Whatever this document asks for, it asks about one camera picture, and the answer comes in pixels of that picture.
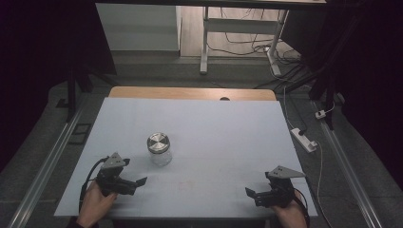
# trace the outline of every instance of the hand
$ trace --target hand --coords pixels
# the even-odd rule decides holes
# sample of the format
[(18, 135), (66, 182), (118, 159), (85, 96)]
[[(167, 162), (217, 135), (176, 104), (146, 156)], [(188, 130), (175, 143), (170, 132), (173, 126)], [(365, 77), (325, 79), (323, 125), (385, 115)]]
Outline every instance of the hand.
[[(296, 191), (296, 196), (301, 199), (301, 195)], [(279, 222), (284, 228), (306, 228), (305, 217), (299, 205), (292, 200), (286, 208), (279, 206), (271, 207), (278, 216)]]
[(83, 227), (91, 227), (106, 215), (117, 197), (117, 193), (111, 193), (109, 196), (104, 197), (98, 183), (93, 181), (86, 190), (80, 215), (76, 222)]

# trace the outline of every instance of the wall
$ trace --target wall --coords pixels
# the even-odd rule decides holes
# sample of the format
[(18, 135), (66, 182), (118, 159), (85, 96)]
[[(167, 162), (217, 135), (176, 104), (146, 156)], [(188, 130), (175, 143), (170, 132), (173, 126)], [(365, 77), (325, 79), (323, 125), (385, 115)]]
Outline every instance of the wall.
[(97, 4), (111, 50), (179, 50), (180, 7)]

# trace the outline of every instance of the dark background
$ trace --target dark background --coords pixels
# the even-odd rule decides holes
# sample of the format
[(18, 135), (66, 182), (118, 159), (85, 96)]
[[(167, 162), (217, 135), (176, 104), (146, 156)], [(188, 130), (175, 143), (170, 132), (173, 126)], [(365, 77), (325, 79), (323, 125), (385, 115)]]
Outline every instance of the dark background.
[(48, 91), (85, 64), (116, 73), (94, 3), (1, 1), (0, 168), (48, 103)]

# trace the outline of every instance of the white cable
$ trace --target white cable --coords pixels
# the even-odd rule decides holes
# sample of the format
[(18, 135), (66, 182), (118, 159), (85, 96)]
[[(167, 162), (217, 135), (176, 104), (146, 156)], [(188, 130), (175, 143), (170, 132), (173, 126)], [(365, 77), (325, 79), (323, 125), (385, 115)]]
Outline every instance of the white cable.
[(291, 127), (293, 127), (293, 125), (291, 124), (290, 120), (288, 120), (287, 105), (286, 105), (286, 103), (285, 103), (285, 87), (284, 87), (284, 97), (283, 97), (283, 99), (284, 99), (285, 117), (286, 117), (286, 119), (287, 119), (288, 124), (289, 124)]
[(317, 142), (320, 148), (320, 171), (319, 171), (319, 181), (317, 182), (317, 203), (319, 204), (320, 209), (322, 210), (323, 217), (326, 218), (326, 220), (329, 222), (330, 227), (332, 228), (332, 225), (330, 224), (330, 221), (327, 219), (325, 212), (323, 211), (322, 205), (320, 204), (320, 198), (319, 198), (319, 188), (320, 188), (320, 181), (322, 179), (322, 169), (323, 169), (323, 150), (322, 146), (320, 145), (319, 142)]
[(333, 102), (333, 107), (331, 109), (325, 111), (325, 113), (328, 113), (328, 112), (332, 111), (334, 108), (335, 108), (335, 102)]

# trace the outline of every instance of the table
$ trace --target table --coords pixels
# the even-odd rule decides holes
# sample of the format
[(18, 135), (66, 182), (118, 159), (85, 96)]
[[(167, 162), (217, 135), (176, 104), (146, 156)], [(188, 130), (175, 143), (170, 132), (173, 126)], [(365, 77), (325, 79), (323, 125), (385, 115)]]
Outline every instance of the table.
[[(230, 101), (218, 100), (223, 96)], [(173, 160), (164, 167), (152, 164), (145, 146), (157, 131), (171, 141)], [(108, 214), (114, 219), (267, 219), (273, 212), (256, 207), (244, 188), (269, 191), (264, 172), (279, 164), (301, 172), (273, 91), (115, 87), (55, 216), (77, 215), (75, 199), (86, 174), (115, 151), (131, 159), (123, 179), (148, 179), (134, 196), (118, 197)], [(310, 215), (316, 216), (305, 179), (292, 182), (307, 197)]]
[[(283, 0), (284, 3), (303, 3), (317, 6), (325, 5), (324, 0)], [(280, 76), (281, 72), (277, 65), (274, 53), (281, 35), (288, 10), (282, 9), (278, 15), (277, 21), (259, 21), (259, 20), (242, 20), (242, 19), (225, 19), (225, 18), (209, 18), (208, 7), (203, 9), (203, 39), (201, 47), (201, 74), (207, 73), (207, 35), (208, 32), (231, 32), (231, 33), (256, 33), (274, 35), (273, 42), (267, 47), (265, 52), (269, 59), (270, 68), (274, 76)]]

